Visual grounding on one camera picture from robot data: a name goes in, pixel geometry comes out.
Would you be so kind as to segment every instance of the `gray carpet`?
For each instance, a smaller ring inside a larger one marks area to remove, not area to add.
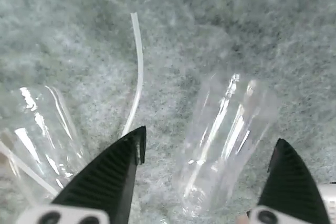
[[[171,188],[199,82],[215,67],[239,69],[282,99],[277,124],[246,166],[233,200],[211,221],[233,223],[254,205],[276,139],[287,139],[318,182],[336,179],[336,0],[0,0],[0,82],[54,85],[92,157],[120,135],[137,59],[138,12],[145,83],[133,127],[148,130],[132,223],[188,223]],[[1,180],[1,223],[26,204]]]

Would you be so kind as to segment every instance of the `white plastic strip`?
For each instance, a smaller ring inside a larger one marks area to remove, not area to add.
[[[130,131],[130,127],[132,125],[136,109],[138,108],[139,105],[139,100],[141,97],[141,91],[143,86],[143,51],[142,51],[141,33],[137,13],[131,13],[131,19],[133,25],[135,46],[137,48],[136,54],[138,56],[138,82],[136,85],[137,91],[135,93],[132,108],[121,136],[125,136]]]
[[[40,176],[38,176],[32,169],[30,169],[25,162],[23,162],[18,156],[16,156],[3,142],[0,141],[0,152],[4,154],[8,160],[12,161],[15,165],[21,168],[27,175],[29,175],[33,180],[45,188],[52,195],[56,196],[58,194],[57,190],[51,185],[45,182]]]

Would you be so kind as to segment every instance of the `carpet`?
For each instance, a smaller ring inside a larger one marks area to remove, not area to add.
[[[214,68],[264,80],[281,99],[280,116],[223,214],[190,223],[233,223],[253,207],[278,137],[319,183],[335,180],[335,0],[0,0],[0,82],[58,87],[94,157],[121,134],[135,93],[130,12],[139,16],[145,65],[132,128],[148,131],[131,223],[188,223],[171,188],[174,153]],[[10,180],[0,184],[5,220],[26,202]]]

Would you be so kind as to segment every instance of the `cut plastic bottle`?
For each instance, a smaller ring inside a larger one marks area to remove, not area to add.
[[[186,214],[226,205],[277,114],[277,97],[259,80],[214,72],[203,81],[173,179]]]

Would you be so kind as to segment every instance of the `clear plastic bottle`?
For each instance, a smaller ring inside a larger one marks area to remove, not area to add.
[[[0,93],[0,165],[33,204],[50,202],[88,163],[60,92]]]
[[[276,96],[258,80],[214,72],[203,81],[173,180],[188,215],[225,206],[277,112]]]

